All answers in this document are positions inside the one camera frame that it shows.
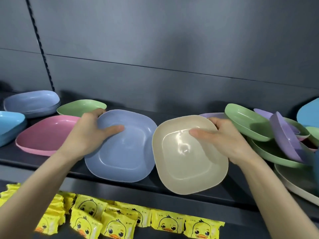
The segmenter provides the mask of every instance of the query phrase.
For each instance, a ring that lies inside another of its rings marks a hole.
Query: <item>green plate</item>
[[[106,109],[106,104],[95,100],[77,100],[60,106],[57,112],[60,115],[81,117],[83,113],[91,112],[97,108]]]
[[[293,125],[295,128],[299,130],[299,134],[296,134],[296,137],[299,139],[299,141],[306,139],[310,136],[310,132],[300,123],[296,122],[295,120],[284,118],[286,122]]]
[[[310,132],[309,140],[319,147],[319,128],[313,127],[313,126],[308,126],[306,129]]]
[[[269,120],[243,106],[230,103],[225,108],[225,115],[247,137],[262,142],[274,137]]]
[[[310,165],[299,163],[293,160],[290,160],[278,147],[275,140],[271,140],[268,142],[259,142],[252,140],[250,138],[247,139],[248,143],[252,147],[252,149],[263,159],[268,160],[270,162],[280,164],[290,168],[305,168]],[[314,160],[314,153],[309,150],[304,144],[300,143],[301,147],[307,152],[307,155],[310,160]]]

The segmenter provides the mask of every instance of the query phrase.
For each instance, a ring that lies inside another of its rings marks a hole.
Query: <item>duck cartoon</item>
[[[158,229],[161,228],[164,231],[178,232],[178,223],[175,219],[167,215],[159,221]]]
[[[90,238],[91,236],[92,229],[91,229],[90,222],[87,220],[86,216],[77,218],[73,229],[76,230],[85,238]]]
[[[211,226],[200,219],[193,226],[192,236],[193,234],[200,239],[207,239],[208,237],[211,238]]]
[[[94,202],[93,199],[83,201],[78,209],[85,211],[90,216],[95,216],[96,211],[98,210],[98,205]]]
[[[137,211],[136,209],[132,209],[133,211],[136,211],[136,212],[138,212],[138,219],[137,219],[137,221],[136,221],[136,226],[138,226],[139,224],[142,224],[143,223],[143,216],[142,216],[142,214],[139,212],[139,211]]]
[[[116,219],[109,222],[104,235],[114,239],[125,239],[126,228],[119,219]]]
[[[48,234],[49,233],[48,220],[46,218],[42,217],[41,220],[39,221],[38,226],[35,229],[35,231],[40,232],[40,233],[44,233],[44,234]]]

